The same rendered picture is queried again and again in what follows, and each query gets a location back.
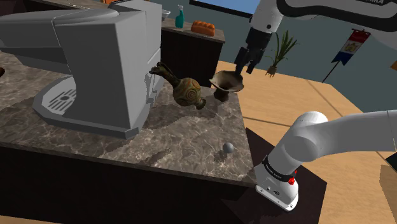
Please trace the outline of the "orange bread loaf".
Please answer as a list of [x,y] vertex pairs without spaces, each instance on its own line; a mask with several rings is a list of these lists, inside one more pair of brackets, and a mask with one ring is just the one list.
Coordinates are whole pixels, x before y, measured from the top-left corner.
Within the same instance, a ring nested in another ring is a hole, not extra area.
[[207,36],[214,36],[215,35],[215,26],[208,22],[203,22],[200,20],[195,20],[192,23],[191,29],[192,32],[204,34]]

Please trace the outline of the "grey coffee machine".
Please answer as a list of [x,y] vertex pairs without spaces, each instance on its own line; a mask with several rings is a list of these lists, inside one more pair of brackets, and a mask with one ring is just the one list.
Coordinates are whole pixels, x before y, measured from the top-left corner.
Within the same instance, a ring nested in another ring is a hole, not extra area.
[[150,73],[160,60],[161,30],[162,6],[145,0],[16,13],[0,17],[0,51],[61,74],[34,98],[46,123],[130,139],[164,84]]

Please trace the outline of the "green potted plant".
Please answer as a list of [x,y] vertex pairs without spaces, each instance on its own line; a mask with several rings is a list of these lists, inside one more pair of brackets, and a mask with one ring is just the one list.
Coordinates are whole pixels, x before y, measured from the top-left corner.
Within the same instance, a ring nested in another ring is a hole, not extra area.
[[274,77],[277,72],[277,65],[282,60],[287,60],[286,54],[297,45],[297,40],[293,36],[289,35],[289,31],[285,31],[282,34],[282,38],[279,38],[278,33],[276,33],[277,38],[277,49],[275,50],[274,56],[268,56],[272,60],[272,65],[268,68],[267,73],[270,77]]

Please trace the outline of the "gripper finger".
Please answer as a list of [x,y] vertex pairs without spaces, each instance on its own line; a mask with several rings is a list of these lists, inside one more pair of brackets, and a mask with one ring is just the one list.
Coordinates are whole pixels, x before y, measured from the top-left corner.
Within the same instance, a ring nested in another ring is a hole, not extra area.
[[257,55],[257,56],[255,56],[255,57],[253,58],[253,60],[250,61],[249,65],[248,65],[248,67],[247,67],[247,69],[246,69],[246,72],[247,72],[248,74],[251,74],[251,73],[253,72],[253,69],[256,67],[256,65],[257,65],[258,63],[260,63],[262,57],[263,57],[263,55]]
[[247,48],[241,47],[236,58],[234,61],[234,64],[236,65],[235,67],[235,74],[240,75],[242,72],[243,67],[247,64],[246,62],[246,57],[249,53],[249,50]]

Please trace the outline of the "dark robot stand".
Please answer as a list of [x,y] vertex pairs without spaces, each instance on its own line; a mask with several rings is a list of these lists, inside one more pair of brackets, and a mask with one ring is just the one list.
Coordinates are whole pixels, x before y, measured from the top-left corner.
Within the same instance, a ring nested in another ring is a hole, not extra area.
[[255,190],[253,170],[243,179],[250,186],[232,200],[223,199],[225,218],[233,224],[318,224],[326,191],[326,181],[300,166],[294,175],[299,186],[298,202],[291,211],[274,204]]

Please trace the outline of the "green patterned bird-shaped jug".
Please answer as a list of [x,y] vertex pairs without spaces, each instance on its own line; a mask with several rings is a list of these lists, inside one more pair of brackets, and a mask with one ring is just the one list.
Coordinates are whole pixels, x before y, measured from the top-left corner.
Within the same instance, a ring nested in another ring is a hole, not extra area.
[[197,110],[203,109],[206,100],[201,97],[201,87],[193,78],[178,78],[163,62],[158,62],[150,70],[151,74],[163,77],[173,87],[173,98],[180,106],[194,105]]

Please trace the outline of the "red white blue flag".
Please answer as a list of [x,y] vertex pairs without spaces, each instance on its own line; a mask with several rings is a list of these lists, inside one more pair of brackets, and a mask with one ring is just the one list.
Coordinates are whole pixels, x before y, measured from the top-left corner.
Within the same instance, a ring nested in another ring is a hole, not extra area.
[[347,41],[344,43],[342,48],[338,51],[336,56],[334,56],[331,63],[335,62],[330,72],[324,77],[322,82],[324,83],[329,77],[331,72],[336,68],[336,66],[341,63],[343,66],[348,63],[352,56],[360,49],[363,43],[371,36],[370,32],[365,29],[352,29],[352,34],[349,36]]

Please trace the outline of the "blue window with dark frame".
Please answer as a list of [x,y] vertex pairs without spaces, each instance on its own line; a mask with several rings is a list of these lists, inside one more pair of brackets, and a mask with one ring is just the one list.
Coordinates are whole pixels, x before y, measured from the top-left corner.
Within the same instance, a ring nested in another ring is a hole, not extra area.
[[260,0],[189,0],[190,5],[249,18]]

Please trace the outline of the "teal spray bottle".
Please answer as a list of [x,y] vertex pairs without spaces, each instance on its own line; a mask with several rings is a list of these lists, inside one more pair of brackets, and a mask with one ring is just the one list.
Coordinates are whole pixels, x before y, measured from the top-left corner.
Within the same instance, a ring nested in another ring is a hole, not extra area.
[[185,22],[185,15],[183,12],[183,5],[178,5],[179,15],[175,18],[175,27],[182,29]]

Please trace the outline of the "dark kitchen counter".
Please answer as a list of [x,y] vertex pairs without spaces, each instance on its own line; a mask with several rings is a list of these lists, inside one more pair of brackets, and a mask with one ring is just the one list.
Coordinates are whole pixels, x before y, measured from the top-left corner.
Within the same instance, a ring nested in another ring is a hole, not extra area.
[[173,18],[162,21],[161,61],[178,78],[193,78],[203,87],[210,87],[209,80],[216,72],[225,35],[219,29],[214,31],[214,36],[195,33],[191,26],[185,22],[183,28],[177,28]]

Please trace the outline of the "brown goblet-shaped vase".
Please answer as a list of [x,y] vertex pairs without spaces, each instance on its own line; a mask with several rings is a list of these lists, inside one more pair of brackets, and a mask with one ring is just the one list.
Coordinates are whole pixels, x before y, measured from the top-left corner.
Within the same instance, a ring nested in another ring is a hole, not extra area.
[[216,87],[214,97],[221,102],[228,100],[230,92],[239,92],[244,88],[243,77],[234,71],[219,71],[209,81]]

